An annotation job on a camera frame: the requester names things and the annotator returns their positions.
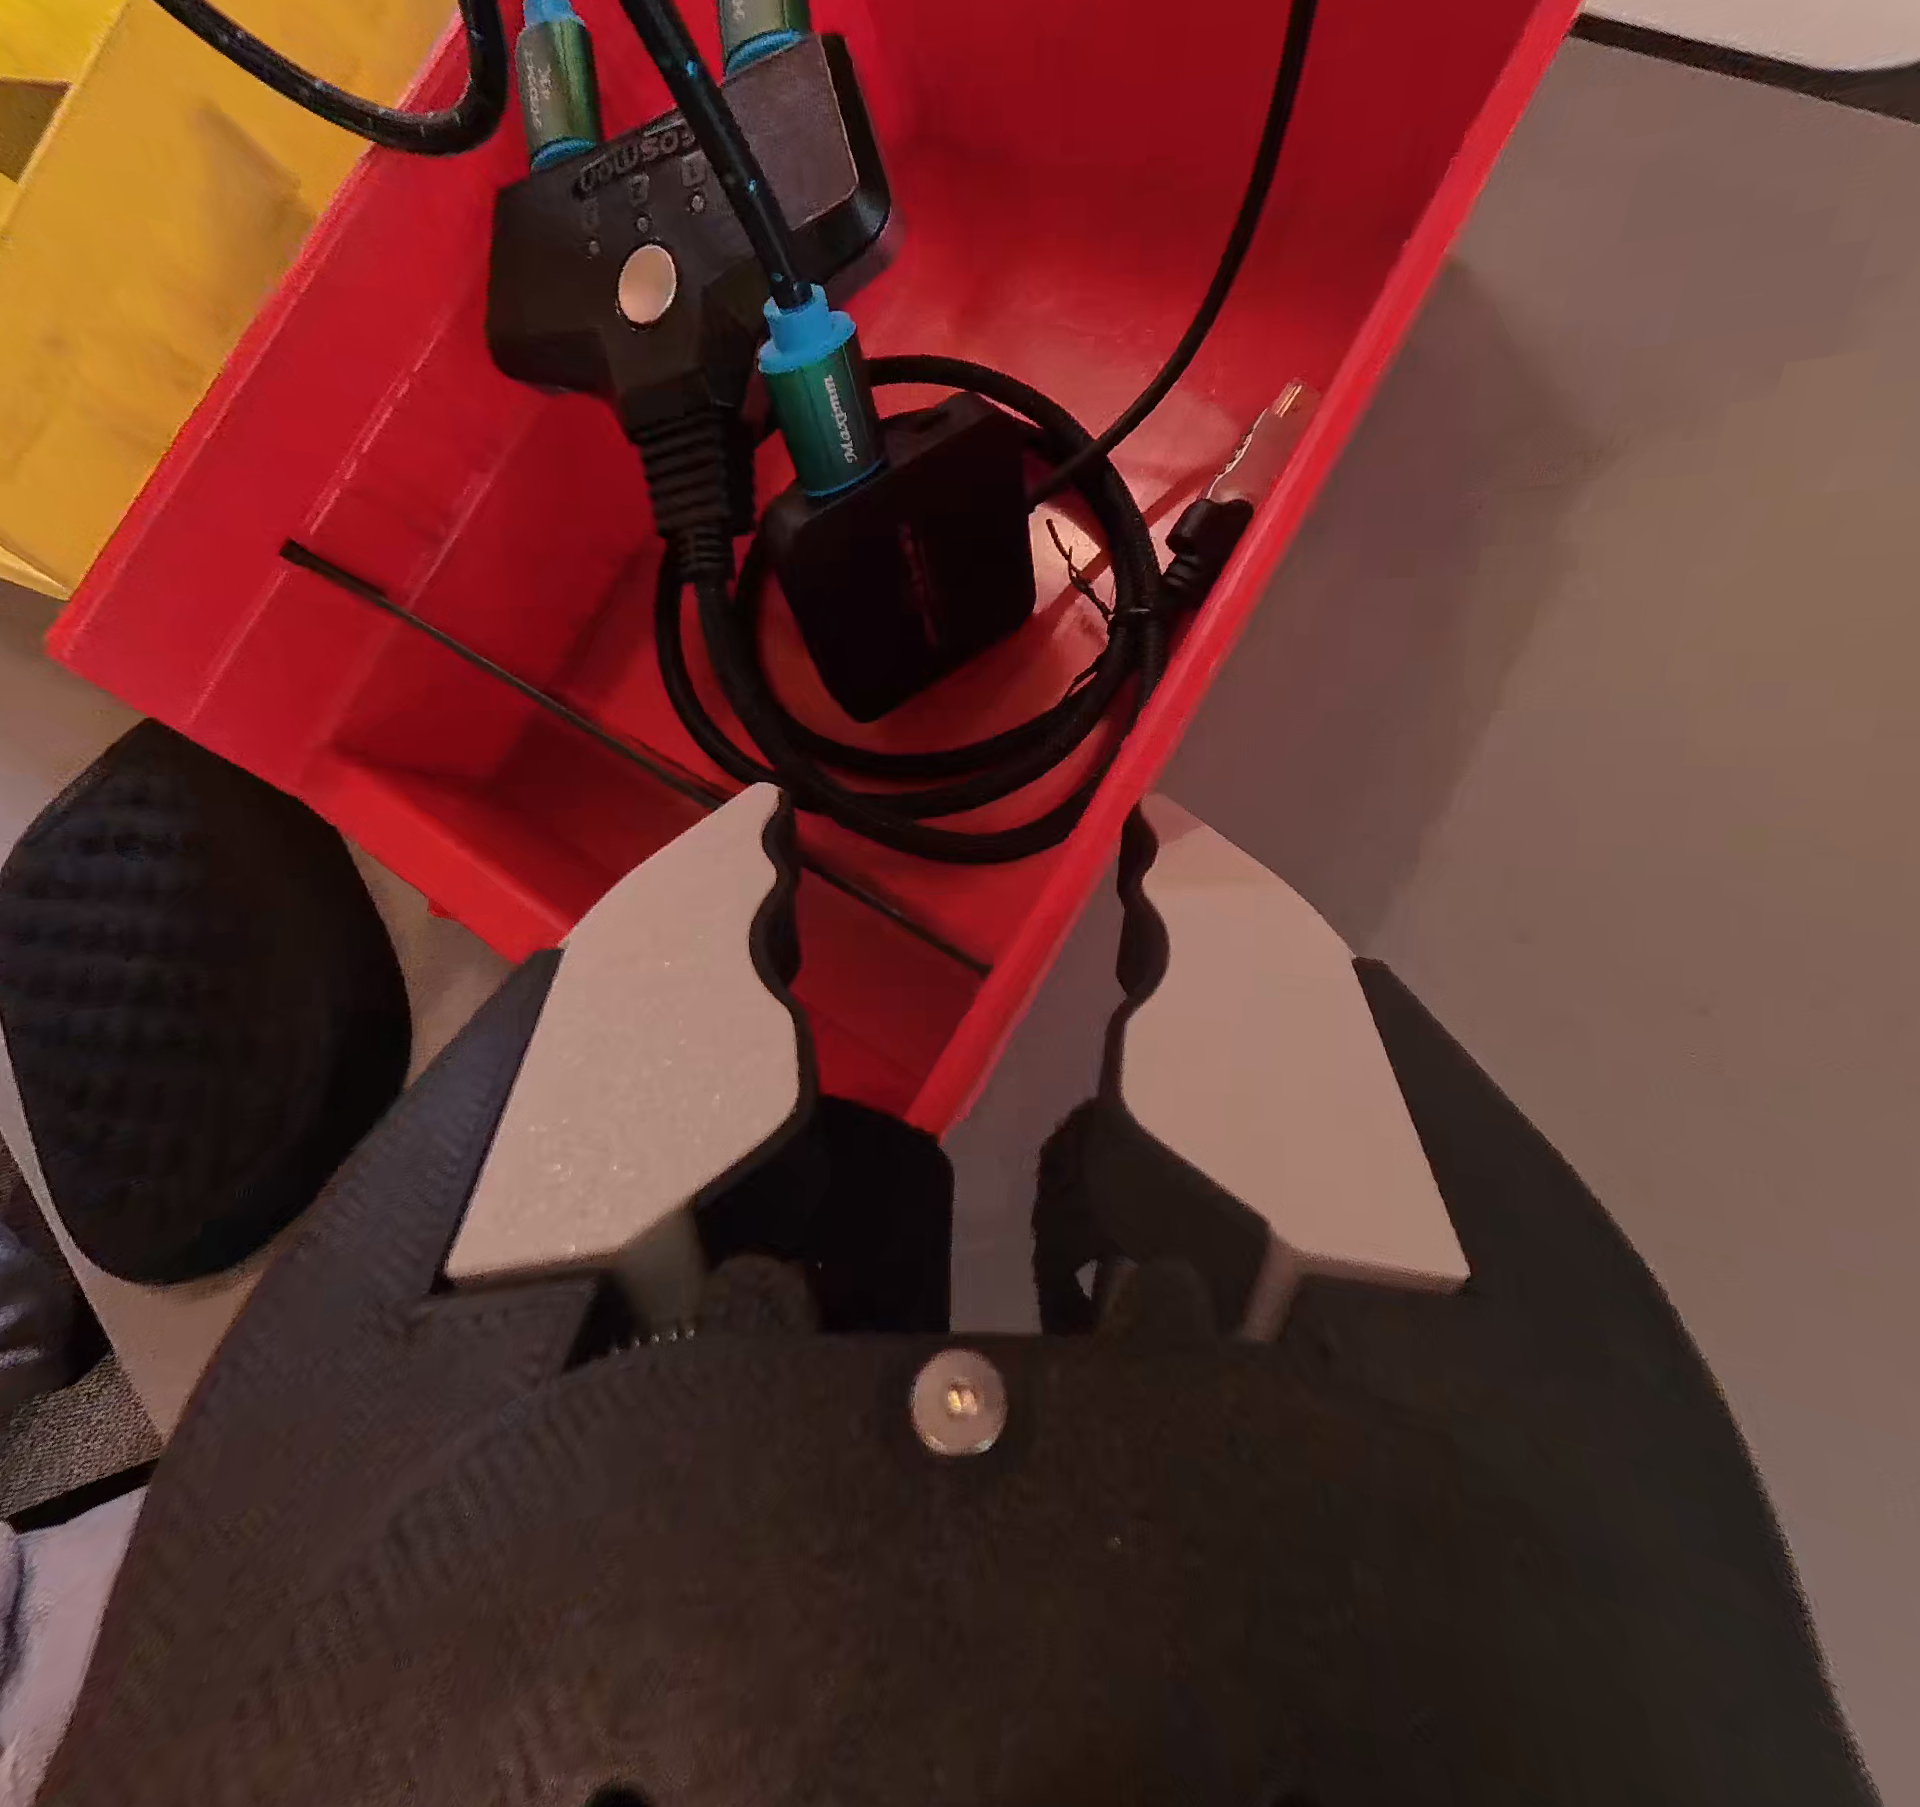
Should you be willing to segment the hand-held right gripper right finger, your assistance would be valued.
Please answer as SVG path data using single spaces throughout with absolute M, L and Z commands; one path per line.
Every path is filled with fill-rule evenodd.
M 1158 794 L 1116 874 L 1097 1258 L 1181 1260 L 1212 1298 L 1292 1298 L 1311 1278 L 1459 1292 L 1470 1262 L 1349 944 Z

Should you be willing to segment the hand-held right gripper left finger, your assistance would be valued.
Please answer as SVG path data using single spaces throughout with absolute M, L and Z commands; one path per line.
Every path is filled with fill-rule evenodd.
M 698 1292 L 706 1196 L 755 1170 L 819 1088 L 799 1010 L 797 818 L 737 794 L 568 932 L 445 1278 L 607 1276 Z

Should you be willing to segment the grey usb hub with cable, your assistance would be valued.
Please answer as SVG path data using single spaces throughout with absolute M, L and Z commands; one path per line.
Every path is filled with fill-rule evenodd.
M 1320 2 L 1289 0 L 1253 172 L 1212 280 L 1164 366 L 1105 432 L 1073 436 L 1065 420 L 991 394 L 986 370 L 966 362 L 949 366 L 946 402 L 883 420 L 876 368 L 825 286 L 794 306 L 769 300 L 756 364 L 797 482 L 770 504 L 755 552 L 848 716 L 875 722 L 896 712 L 1034 612 L 1028 522 L 1043 498 L 1026 484 L 1028 468 L 1058 444 L 1049 494 L 1111 476 L 1113 452 L 1195 364 L 1261 230 Z

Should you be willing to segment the red plastic bin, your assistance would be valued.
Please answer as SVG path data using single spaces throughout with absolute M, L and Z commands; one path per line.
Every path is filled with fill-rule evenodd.
M 1370 402 L 1585 0 L 1320 0 L 1274 194 L 1182 386 L 1116 452 L 1154 528 L 1258 410 L 1318 394 L 1093 814 L 1000 868 L 806 818 L 806 1006 L 831 1094 L 952 1128 L 1006 1048 Z M 1286 0 L 815 0 L 846 36 L 896 220 L 855 298 L 871 356 L 941 354 L 1105 428 L 1188 326 L 1230 230 Z M 660 544 L 635 450 L 484 340 L 516 126 L 350 172 L 51 628 L 52 660 L 305 800 L 518 960 L 698 818 L 643 770 L 323 578 L 412 604 L 716 784 L 660 690 Z

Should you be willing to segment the yellow plastic bin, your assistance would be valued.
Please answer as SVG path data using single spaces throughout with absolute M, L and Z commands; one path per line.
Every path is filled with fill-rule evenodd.
M 457 0 L 210 0 L 398 106 Z M 2 572 L 77 590 L 368 148 L 152 0 L 2 0 Z

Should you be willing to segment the black foam wrist pad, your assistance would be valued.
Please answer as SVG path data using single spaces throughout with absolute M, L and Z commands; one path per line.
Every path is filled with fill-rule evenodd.
M 344 838 L 145 720 L 16 840 L 5 1040 L 87 1262 L 222 1274 L 317 1200 L 403 1090 L 415 1018 Z

